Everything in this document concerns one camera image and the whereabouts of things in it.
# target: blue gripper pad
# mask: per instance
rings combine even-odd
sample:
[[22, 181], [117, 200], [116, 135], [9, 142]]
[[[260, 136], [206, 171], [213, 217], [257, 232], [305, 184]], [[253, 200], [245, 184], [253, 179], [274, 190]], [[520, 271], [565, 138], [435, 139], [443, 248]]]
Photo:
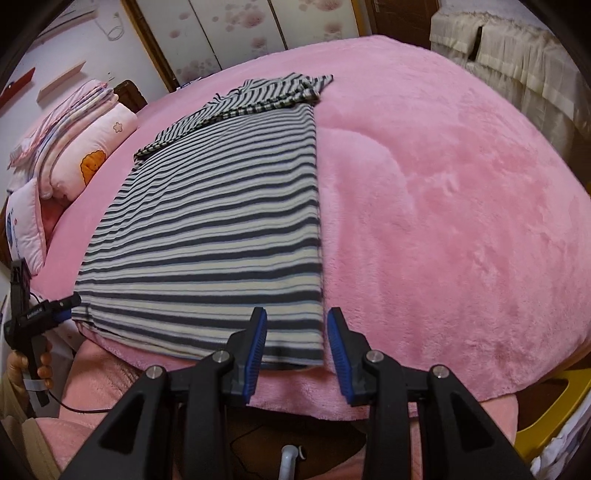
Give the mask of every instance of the blue gripper pad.
[[252, 312], [253, 316], [258, 316], [254, 335], [246, 359], [244, 368], [244, 388], [242, 396], [244, 402], [248, 404], [251, 397], [256, 390], [256, 381], [258, 380], [259, 371], [261, 370], [262, 354], [265, 348], [265, 340], [267, 339], [267, 312], [265, 309], [256, 308]]
[[348, 404], [352, 404], [355, 398], [353, 391], [353, 372], [351, 368], [351, 361], [345, 349], [345, 343], [342, 338], [342, 333], [335, 318], [335, 309], [330, 309], [327, 317], [327, 329], [330, 343], [330, 351], [335, 362], [335, 370], [339, 379], [339, 386], [341, 395], [345, 397]]

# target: wardrobe door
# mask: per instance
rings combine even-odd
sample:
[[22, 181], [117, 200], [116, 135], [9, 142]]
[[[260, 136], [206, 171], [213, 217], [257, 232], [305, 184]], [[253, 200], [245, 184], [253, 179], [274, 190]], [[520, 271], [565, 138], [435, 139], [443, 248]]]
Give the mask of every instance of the wardrobe door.
[[350, 0], [271, 0], [287, 48], [359, 36]]
[[189, 0], [137, 0], [179, 84], [221, 70]]
[[285, 50], [267, 0], [191, 0], [223, 69]]

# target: white cable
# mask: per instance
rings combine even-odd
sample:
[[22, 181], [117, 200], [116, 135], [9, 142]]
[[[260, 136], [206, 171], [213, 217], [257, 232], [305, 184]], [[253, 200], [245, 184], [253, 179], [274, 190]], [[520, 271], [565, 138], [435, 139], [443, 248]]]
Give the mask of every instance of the white cable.
[[100, 31], [105, 34], [105, 37], [107, 37], [109, 41], [119, 40], [121, 37], [123, 37], [123, 34], [125, 33], [125, 29], [123, 28], [123, 21], [119, 16], [119, 12], [117, 12], [114, 15], [114, 17], [117, 18], [117, 20], [119, 20], [119, 25], [111, 28], [108, 32], [103, 27], [101, 27], [99, 21], [95, 19], [96, 26], [100, 28]]

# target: white pillow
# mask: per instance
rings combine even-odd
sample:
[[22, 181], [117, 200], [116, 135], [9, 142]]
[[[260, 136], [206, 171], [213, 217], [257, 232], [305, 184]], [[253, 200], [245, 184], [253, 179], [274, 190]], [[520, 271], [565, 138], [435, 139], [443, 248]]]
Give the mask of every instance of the white pillow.
[[37, 275], [47, 255], [37, 179], [8, 197], [6, 236], [12, 259], [24, 258], [31, 275]]
[[50, 183], [54, 197], [78, 198], [107, 158], [138, 128], [138, 118], [118, 103], [61, 152]]

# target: bed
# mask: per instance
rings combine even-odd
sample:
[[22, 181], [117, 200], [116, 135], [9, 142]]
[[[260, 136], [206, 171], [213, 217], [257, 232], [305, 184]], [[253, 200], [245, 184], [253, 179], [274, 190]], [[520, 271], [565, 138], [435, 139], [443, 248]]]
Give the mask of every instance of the bed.
[[[273, 54], [148, 104], [64, 212], [32, 289], [72, 293], [134, 154], [160, 131], [246, 79], [294, 71], [335, 76], [314, 110], [325, 310], [341, 306], [372, 347], [405, 365], [449, 365], [513, 439], [514, 393], [591, 349], [591, 202], [509, 103], [447, 59], [385, 37]], [[85, 334], [138, 368], [190, 363]], [[253, 404], [365, 418], [331, 368], [263, 372]]]

